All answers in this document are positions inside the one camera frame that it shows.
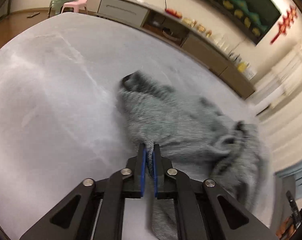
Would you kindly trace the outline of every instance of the red hanging ornament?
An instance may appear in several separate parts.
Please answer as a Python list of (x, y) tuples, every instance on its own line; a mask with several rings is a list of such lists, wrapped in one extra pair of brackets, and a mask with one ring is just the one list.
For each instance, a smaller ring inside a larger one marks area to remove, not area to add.
[(287, 35), (287, 28), (291, 28), (291, 22), (294, 23), (294, 18), (298, 18), (297, 7), (294, 8), (290, 5), (290, 11), (287, 10), (287, 16), (283, 16), (283, 23), (278, 23), (279, 32), (272, 39), (270, 44), (273, 44), (280, 34)]

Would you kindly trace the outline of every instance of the gray cloth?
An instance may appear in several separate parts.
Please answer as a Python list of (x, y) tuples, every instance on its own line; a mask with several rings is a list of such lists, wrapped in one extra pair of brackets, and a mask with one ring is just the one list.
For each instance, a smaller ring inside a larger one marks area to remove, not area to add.
[[(131, 141), (148, 150), (150, 173), (157, 143), (173, 167), (199, 181), (210, 176), (252, 210), (267, 166), (254, 125), (235, 122), (229, 129), (228, 118), (205, 98), (182, 95), (141, 72), (125, 77), (119, 94)], [(177, 239), (172, 201), (155, 200), (152, 224), (159, 239)]]

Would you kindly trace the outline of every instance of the metal screw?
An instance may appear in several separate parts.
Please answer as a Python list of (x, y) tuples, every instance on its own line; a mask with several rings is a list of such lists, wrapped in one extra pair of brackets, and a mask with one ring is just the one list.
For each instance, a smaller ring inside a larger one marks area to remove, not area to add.
[(122, 175), (130, 175), (131, 173), (132, 173), (132, 171), (128, 168), (121, 169), (121, 174)]
[(84, 186), (92, 186), (94, 184), (94, 180), (93, 179), (85, 179), (83, 181), (83, 185)]
[(207, 185), (208, 187), (214, 187), (215, 186), (215, 181), (212, 179), (207, 179), (205, 181), (205, 185)]
[(169, 175), (176, 175), (178, 171), (176, 169), (168, 169), (168, 174)]

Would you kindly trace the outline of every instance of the chair leg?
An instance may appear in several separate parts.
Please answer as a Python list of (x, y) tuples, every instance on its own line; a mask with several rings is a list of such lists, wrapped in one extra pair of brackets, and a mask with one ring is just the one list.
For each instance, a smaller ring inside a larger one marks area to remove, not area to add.
[(50, 8), (49, 8), (49, 12), (48, 12), (48, 14), (47, 14), (47, 18), (50, 18), (51, 9), (52, 9), (52, 6), (50, 6)]

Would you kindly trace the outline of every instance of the red object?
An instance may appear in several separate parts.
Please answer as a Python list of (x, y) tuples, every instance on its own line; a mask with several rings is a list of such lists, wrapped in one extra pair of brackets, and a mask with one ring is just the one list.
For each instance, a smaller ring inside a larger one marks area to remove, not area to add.
[(287, 10), (287, 16), (283, 15), (283, 23), (278, 23), (279, 32), (277, 35), (272, 39), (270, 44), (273, 44), (276, 39), (280, 36), (280, 34), (287, 35), (287, 28), (291, 28), (291, 22), (294, 23), (294, 18), (297, 18), (297, 7), (293, 8), (290, 5), (290, 11)]
[(165, 9), (165, 11), (166, 11), (166, 13), (171, 14), (176, 18), (179, 18), (179, 19), (182, 18), (182, 15), (181, 16), (177, 15), (177, 11), (174, 9)]

